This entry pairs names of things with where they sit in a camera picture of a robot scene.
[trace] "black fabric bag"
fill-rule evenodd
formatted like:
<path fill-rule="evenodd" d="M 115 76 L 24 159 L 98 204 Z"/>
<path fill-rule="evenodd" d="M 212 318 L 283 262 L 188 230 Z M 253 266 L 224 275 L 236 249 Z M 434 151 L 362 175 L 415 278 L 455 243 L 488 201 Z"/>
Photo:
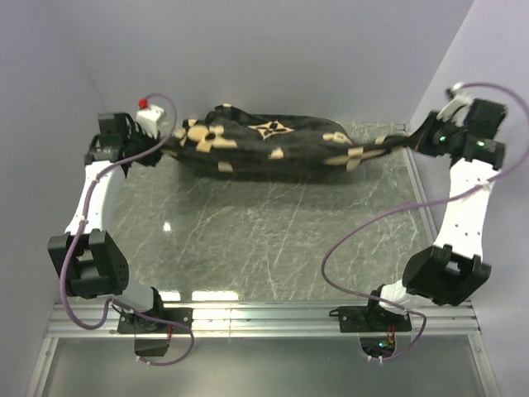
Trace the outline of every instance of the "black fabric bag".
<path fill-rule="evenodd" d="M 359 145 L 324 118 L 250 114 L 223 104 L 203 120 L 185 120 L 162 152 L 209 174 L 302 175 L 352 171 L 408 143 L 408 136 L 392 135 Z"/>

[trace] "white wall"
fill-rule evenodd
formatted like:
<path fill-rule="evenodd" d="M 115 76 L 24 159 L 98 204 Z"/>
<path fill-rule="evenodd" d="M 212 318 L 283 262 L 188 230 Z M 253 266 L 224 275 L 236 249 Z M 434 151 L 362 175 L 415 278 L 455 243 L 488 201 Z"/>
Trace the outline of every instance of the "white wall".
<path fill-rule="evenodd" d="M 516 89 L 529 100 L 529 2 L 476 0 L 441 66 L 436 72 L 413 119 L 417 127 L 427 112 L 440 108 L 444 88 L 457 81 L 492 81 Z M 484 98 L 509 105 L 509 116 L 498 139 L 507 144 L 507 164 L 529 142 L 529 126 L 523 115 L 504 96 L 474 91 Z M 430 199 L 447 195 L 446 163 L 417 157 L 419 171 Z M 433 209 L 440 224 L 443 208 Z M 473 297 L 494 370 L 503 395 L 527 395 L 527 332 L 529 317 L 529 164 L 493 191 L 484 230 L 484 261 L 493 265 L 488 283 Z"/>
<path fill-rule="evenodd" d="M 50 0 L 111 109 L 407 122 L 472 0 Z"/>
<path fill-rule="evenodd" d="M 22 395 L 57 276 L 49 236 L 62 233 L 83 183 L 83 151 L 102 102 L 46 2 L 0 12 L 0 394 Z"/>

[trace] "purple cable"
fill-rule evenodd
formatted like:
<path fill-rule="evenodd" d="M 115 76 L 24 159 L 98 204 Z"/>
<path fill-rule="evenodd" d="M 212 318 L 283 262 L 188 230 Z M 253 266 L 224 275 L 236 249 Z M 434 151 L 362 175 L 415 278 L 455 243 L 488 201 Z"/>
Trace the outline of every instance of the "purple cable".
<path fill-rule="evenodd" d="M 527 124 L 529 125 L 529 106 L 527 105 L 526 101 L 524 101 L 522 99 L 522 97 L 520 97 L 517 93 L 515 93 L 514 91 L 512 91 L 509 88 L 503 87 L 502 85 L 493 84 L 493 83 L 469 83 L 469 84 L 464 84 L 463 85 L 463 88 L 472 88 L 472 87 L 492 88 L 492 89 L 495 89 L 497 91 L 500 91 L 500 92 L 505 93 L 506 95 L 510 96 L 522 108 L 522 111 L 524 112 L 526 120 L 527 120 Z M 492 177 L 490 179 L 487 179 L 487 181 L 488 182 L 493 182 L 493 181 L 498 180 L 498 179 L 500 179 L 500 178 L 502 178 L 504 176 L 507 176 L 508 174 L 512 173 L 516 168 L 518 168 L 520 165 L 522 165 L 527 160 L 527 158 L 529 158 L 529 146 L 527 146 L 526 151 L 523 153 L 523 155 L 520 157 L 520 159 L 518 161 L 516 161 L 513 165 L 507 167 L 505 170 L 499 172 L 494 177 Z M 426 202 L 426 203 L 414 203 L 414 204 L 409 204 L 409 205 L 403 205 L 401 207 L 390 209 L 389 211 L 386 211 L 385 213 L 381 213 L 380 215 L 376 216 L 375 218 L 372 218 L 372 219 L 360 224 L 354 230 L 352 230 L 349 233 L 347 233 L 337 243 L 335 243 L 329 249 L 329 251 L 323 256 L 323 259 L 322 259 L 322 276 L 323 276 L 323 279 L 329 285 L 331 285 L 332 287 L 334 287 L 334 288 L 338 289 L 339 291 L 344 292 L 346 294 L 360 296 L 361 298 L 366 298 L 366 299 L 374 299 L 374 300 L 377 300 L 379 302 L 383 302 L 385 304 L 391 304 L 392 306 L 394 306 L 397 309 L 401 309 L 403 311 L 406 311 L 406 312 L 408 312 L 410 314 L 413 314 L 413 315 L 416 315 L 416 316 L 419 316 L 419 317 L 422 318 L 422 325 L 419 328 L 419 331 L 417 332 L 417 335 L 412 339 L 412 341 L 401 352 L 399 352 L 397 354 L 394 354 L 393 356 L 386 357 L 382 361 L 390 361 L 390 360 L 394 360 L 395 358 L 399 358 L 403 354 L 408 352 L 413 346 L 415 346 L 417 344 L 417 342 L 419 341 L 419 339 L 421 338 L 422 334 L 424 333 L 424 330 L 425 330 L 426 325 L 427 325 L 427 316 L 424 313 L 419 313 L 419 312 L 416 312 L 414 310 L 406 310 L 406 308 L 404 308 L 401 304 L 397 304 L 396 302 L 393 302 L 391 300 L 380 298 L 379 296 L 375 296 L 375 295 L 372 295 L 372 294 L 366 294 L 364 292 L 359 292 L 359 291 L 354 291 L 352 289 L 347 289 L 345 287 L 342 287 L 342 286 L 336 284 L 331 279 L 329 279 L 329 277 L 326 274 L 326 263 L 329 260 L 329 257 L 336 250 L 336 248 L 338 248 L 345 240 L 349 239 L 350 237 L 354 236 L 360 230 L 364 229 L 365 227 L 368 227 L 370 224 L 375 223 L 375 222 L 379 221 L 382 218 L 386 218 L 386 217 L 388 217 L 390 215 L 393 215 L 395 213 L 400 213 L 400 212 L 403 212 L 403 211 L 410 211 L 410 210 L 413 210 L 413 209 L 419 209 L 419 208 L 425 208 L 425 207 L 433 207 L 435 205 L 441 205 L 441 204 L 450 203 L 452 201 L 456 201 L 456 200 L 462 199 L 464 197 L 467 197 L 467 196 L 477 192 L 478 190 L 480 190 L 482 188 L 483 188 L 482 185 L 476 185 L 473 188 L 467 190 L 466 192 L 463 192 L 462 194 L 458 194 L 458 195 L 456 195 L 454 197 L 441 198 L 441 199 L 429 201 L 429 202 Z"/>
<path fill-rule="evenodd" d="M 74 239 L 73 239 L 72 243 L 70 244 L 68 250 L 66 251 L 66 256 L 64 257 L 62 269 L 60 271 L 60 287 L 59 287 L 60 300 L 61 300 L 61 302 L 62 302 L 62 304 L 64 306 L 64 311 L 66 312 L 66 314 L 68 314 L 68 317 L 75 324 L 77 324 L 79 327 L 84 328 L 84 329 L 92 330 L 92 329 L 100 328 L 107 321 L 108 307 L 110 306 L 110 303 L 112 303 L 112 301 L 116 302 L 116 304 L 118 304 L 119 306 L 122 306 L 122 307 L 123 307 L 124 304 L 122 304 L 119 301 L 114 300 L 112 298 L 107 298 L 105 300 L 105 303 L 103 304 L 103 311 L 102 311 L 101 320 L 99 320 L 99 322 L 96 323 L 96 324 L 86 324 L 85 322 L 83 322 L 83 320 L 81 320 L 79 317 L 77 317 L 75 315 L 74 311 L 72 310 L 72 307 L 69 304 L 68 295 L 66 294 L 66 275 L 68 274 L 69 264 L 70 264 L 70 262 L 71 262 L 71 260 L 72 260 L 72 258 L 74 256 L 75 247 L 77 246 L 77 244 L 79 242 L 79 238 L 83 234 L 84 228 L 86 227 L 86 224 L 87 224 L 86 218 L 88 216 L 88 209 L 90 208 L 90 199 L 92 198 L 93 191 L 95 190 L 96 185 L 98 184 L 98 181 L 104 175 L 106 175 L 108 172 L 113 170 L 114 168 L 119 167 L 119 166 L 124 165 L 124 164 L 131 163 L 132 161 L 139 160 L 139 159 L 141 159 L 141 158 L 143 158 L 143 157 L 145 157 L 147 155 L 150 155 L 151 153 L 154 153 L 155 151 L 161 149 L 161 147 L 170 139 L 170 137 L 172 135 L 172 132 L 176 128 L 176 123 L 177 123 L 178 116 L 177 116 L 177 112 L 176 112 L 176 106 L 174 105 L 174 102 L 171 100 L 171 98 L 169 98 L 166 95 L 163 95 L 162 93 L 152 93 L 152 94 L 149 94 L 149 95 L 147 95 L 145 97 L 145 99 L 147 99 L 147 100 L 149 100 L 151 98 L 163 98 L 169 103 L 169 105 L 170 105 L 170 107 L 171 107 L 171 109 L 173 111 L 173 114 L 174 114 L 174 120 L 173 120 L 173 123 L 171 125 L 170 130 L 169 130 L 169 134 L 167 134 L 167 136 L 165 136 L 160 142 L 158 142 L 155 146 L 151 147 L 150 149 L 148 149 L 146 151 L 143 151 L 143 152 L 141 152 L 138 155 L 132 155 L 130 157 L 127 157 L 126 159 L 122 159 L 122 160 L 116 161 L 115 163 L 112 163 L 108 167 L 106 167 L 103 170 L 101 170 L 96 175 L 96 178 L 95 178 L 96 180 L 94 180 L 88 186 L 86 197 L 84 199 L 83 211 L 82 211 L 83 219 L 79 222 L 79 229 L 78 229 L 77 233 L 75 233 Z M 191 343 L 189 344 L 188 350 L 179 359 L 173 360 L 173 361 L 169 361 L 169 362 L 166 362 L 166 363 L 154 363 L 154 362 L 150 362 L 150 361 L 144 361 L 145 359 L 141 359 L 143 362 L 148 362 L 150 365 L 153 365 L 153 366 L 168 366 L 168 365 L 175 364 L 177 362 L 182 361 L 193 350 L 194 335 L 193 335 L 193 332 L 191 331 L 190 328 L 187 328 L 184 325 L 181 325 L 181 324 L 178 324 L 178 323 L 174 323 L 174 322 L 171 322 L 171 321 L 166 321 L 166 320 L 163 320 L 163 319 L 160 319 L 160 318 L 149 317 L 149 316 L 144 315 L 143 313 L 136 312 L 135 310 L 134 310 L 134 313 L 136 315 L 138 315 L 139 317 L 145 318 L 147 320 L 150 320 L 150 321 L 153 321 L 153 322 L 156 322 L 156 323 L 163 323 L 163 324 L 171 325 L 171 326 L 174 326 L 174 327 L 177 327 L 177 328 L 181 328 L 181 329 L 189 332 L 189 335 L 191 337 Z"/>

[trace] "purple wire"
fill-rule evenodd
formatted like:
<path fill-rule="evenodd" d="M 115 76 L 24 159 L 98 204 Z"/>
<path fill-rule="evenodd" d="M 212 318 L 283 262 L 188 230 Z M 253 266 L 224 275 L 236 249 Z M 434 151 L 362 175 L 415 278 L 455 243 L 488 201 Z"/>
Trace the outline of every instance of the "purple wire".
<path fill-rule="evenodd" d="M 505 93 L 506 95 L 510 96 L 522 108 L 522 111 L 524 112 L 526 120 L 527 120 L 527 124 L 529 125 L 529 106 L 527 105 L 526 101 L 524 101 L 523 98 L 520 97 L 517 93 L 515 93 L 511 89 L 509 89 L 507 87 L 504 87 L 504 86 L 502 86 L 500 84 L 481 83 L 481 82 L 479 82 L 479 83 L 469 83 L 469 84 L 464 84 L 463 85 L 463 88 L 473 88 L 473 87 L 492 88 L 492 89 L 495 89 L 497 91 L 500 91 L 500 92 Z M 498 174 L 496 174 L 492 178 L 487 179 L 487 181 L 488 182 L 493 182 L 493 181 L 498 180 L 498 179 L 500 179 L 500 178 L 502 178 L 504 176 L 507 176 L 508 174 L 512 173 L 516 168 L 518 168 L 520 165 L 522 165 L 525 161 L 527 161 L 527 158 L 529 158 L 529 146 L 527 146 L 526 151 L 523 153 L 523 155 L 520 157 L 520 159 L 518 161 L 516 161 L 513 165 L 507 167 L 503 171 L 499 172 Z M 425 328 L 427 326 L 427 316 L 424 313 L 419 313 L 419 312 L 416 312 L 414 310 L 406 310 L 406 308 L 404 306 L 402 306 L 401 304 L 398 304 L 396 302 L 393 302 L 391 300 L 380 298 L 379 296 L 376 296 L 376 295 L 366 294 L 364 292 L 359 292 L 359 291 L 354 291 L 352 289 L 347 289 L 345 287 L 342 287 L 341 285 L 336 284 L 331 279 L 329 279 L 328 275 L 326 274 L 326 263 L 329 260 L 329 257 L 336 250 L 336 248 L 338 248 L 345 240 L 349 239 L 350 237 L 354 236 L 360 230 L 364 229 L 365 227 L 368 227 L 370 224 L 375 223 L 375 222 L 379 221 L 382 218 L 386 218 L 386 217 L 388 217 L 390 215 L 393 215 L 395 213 L 400 213 L 400 212 L 404 212 L 404 211 L 411 211 L 413 209 L 419 209 L 419 208 L 425 208 L 425 207 L 433 207 L 433 206 L 436 206 L 436 205 L 450 203 L 452 201 L 456 201 L 456 200 L 462 199 L 464 197 L 467 197 L 467 196 L 477 192 L 478 190 L 480 190 L 482 188 L 483 188 L 482 185 L 476 185 L 473 188 L 471 188 L 471 189 L 469 189 L 469 190 L 467 190 L 467 191 L 465 191 L 465 192 L 463 192 L 461 194 L 458 194 L 458 195 L 456 195 L 454 197 L 440 198 L 438 200 L 433 200 L 433 201 L 429 201 L 429 202 L 426 202 L 426 203 L 414 203 L 414 204 L 403 205 L 401 207 L 390 209 L 389 211 L 386 211 L 385 213 L 381 213 L 380 215 L 378 215 L 378 216 L 376 216 L 376 217 L 374 217 L 374 218 L 372 218 L 372 219 L 370 219 L 368 221 L 365 221 L 364 223 L 361 223 L 358 227 L 356 227 L 355 229 L 353 229 L 352 231 L 347 233 L 338 242 L 336 242 L 329 249 L 329 251 L 323 256 L 323 259 L 322 259 L 322 276 L 323 276 L 323 279 L 329 285 L 331 285 L 332 287 L 334 287 L 334 288 L 338 289 L 339 291 L 344 292 L 346 294 L 359 296 L 359 297 L 365 298 L 365 299 L 374 299 L 374 300 L 377 300 L 379 302 L 383 302 L 385 304 L 390 304 L 390 305 L 394 306 L 397 309 L 401 309 L 403 311 L 406 311 L 406 312 L 408 312 L 410 314 L 413 314 L 413 315 L 416 315 L 416 316 L 419 316 L 419 317 L 422 318 L 421 327 L 417 331 L 417 335 L 412 339 L 412 341 L 401 352 L 399 352 L 397 354 L 394 354 L 393 356 L 386 357 L 382 361 L 390 361 L 390 360 L 394 360 L 395 358 L 399 358 L 403 354 L 408 352 L 413 346 L 415 346 L 417 344 L 417 342 L 419 341 L 419 339 L 421 338 L 421 336 L 424 333 L 424 330 L 425 330 Z"/>
<path fill-rule="evenodd" d="M 177 327 L 177 328 L 181 328 L 181 329 L 185 330 L 186 332 L 189 332 L 189 336 L 191 337 L 191 342 L 189 344 L 189 348 L 180 358 L 178 358 L 176 360 L 173 360 L 173 361 L 169 361 L 169 362 L 158 362 L 158 363 L 150 362 L 150 361 L 147 361 L 146 359 L 141 358 L 141 360 L 143 362 L 147 362 L 147 363 L 149 363 L 152 366 L 169 366 L 169 365 L 176 364 L 177 362 L 182 361 L 193 350 L 194 335 L 193 335 L 193 332 L 191 331 L 190 328 L 185 327 L 182 324 L 178 324 L 178 323 L 172 322 L 172 321 L 167 321 L 167 320 L 163 320 L 161 318 L 154 318 L 154 317 L 147 316 L 147 315 L 145 315 L 143 313 L 135 311 L 134 309 L 132 309 L 130 307 L 127 307 L 125 304 L 119 302 L 118 300 L 112 299 L 112 298 L 107 298 L 105 300 L 105 303 L 103 304 L 103 311 L 102 311 L 101 320 L 99 320 L 99 322 L 97 322 L 95 324 L 87 324 L 83 320 L 81 320 L 79 317 L 77 317 L 77 315 L 74 313 L 74 311 L 72 310 L 72 307 L 69 304 L 68 295 L 66 294 L 66 275 L 68 274 L 68 268 L 69 268 L 70 262 L 72 261 L 72 258 L 74 256 L 75 247 L 79 243 L 79 238 L 83 234 L 84 228 L 86 227 L 86 224 L 87 224 L 86 218 L 88 216 L 88 210 L 90 208 L 90 199 L 92 198 L 93 191 L 95 190 L 95 188 L 96 188 L 96 186 L 98 184 L 98 181 L 104 175 L 106 175 L 111 170 L 115 169 L 116 167 L 119 167 L 119 166 L 124 165 L 124 164 L 131 163 L 132 161 L 139 160 L 139 159 L 141 159 L 141 158 L 143 158 L 143 157 L 145 157 L 147 155 L 150 155 L 150 154 L 158 151 L 159 149 L 161 149 L 161 147 L 170 139 L 170 137 L 172 135 L 172 132 L 176 128 L 176 123 L 177 123 L 178 116 L 177 116 L 177 112 L 176 112 L 176 106 L 174 105 L 173 100 L 171 98 L 169 98 L 168 96 L 163 95 L 162 93 L 151 93 L 151 94 L 149 94 L 149 95 L 147 95 L 145 97 L 145 99 L 147 99 L 147 100 L 149 100 L 151 98 L 163 98 L 169 103 L 169 105 L 170 105 L 170 107 L 171 107 L 171 109 L 173 111 L 173 114 L 174 114 L 174 120 L 173 120 L 173 123 L 171 125 L 170 130 L 169 130 L 169 134 L 167 134 L 167 136 L 165 136 L 162 140 L 160 140 L 160 142 L 158 142 L 155 146 L 151 147 L 150 149 L 148 149 L 146 151 L 143 151 L 140 154 L 132 155 L 130 157 L 127 157 L 126 159 L 122 159 L 122 160 L 116 161 L 115 163 L 110 164 L 108 167 L 105 167 L 103 170 L 101 170 L 96 175 L 95 180 L 92 181 L 92 183 L 88 186 L 87 193 L 86 193 L 86 196 L 85 196 L 85 199 L 84 199 L 84 202 L 83 202 L 83 211 L 82 211 L 83 219 L 79 222 L 79 228 L 77 230 L 77 233 L 75 233 L 74 239 L 72 240 L 72 243 L 70 244 L 68 250 L 66 251 L 66 256 L 64 257 L 62 269 L 60 271 L 60 287 L 59 287 L 59 291 L 60 291 L 60 300 L 61 300 L 61 302 L 62 302 L 62 304 L 64 306 L 64 311 L 66 312 L 66 314 L 68 315 L 70 320 L 72 320 L 75 324 L 77 324 L 79 327 L 84 328 L 84 329 L 93 330 L 93 329 L 100 328 L 107 321 L 108 308 L 110 306 L 110 303 L 115 302 L 117 305 L 123 307 L 124 309 L 133 310 L 134 313 L 137 316 L 141 317 L 141 318 L 150 320 L 150 321 L 155 322 L 155 323 L 163 323 L 163 324 L 171 325 L 171 326 L 174 326 L 174 327 Z"/>

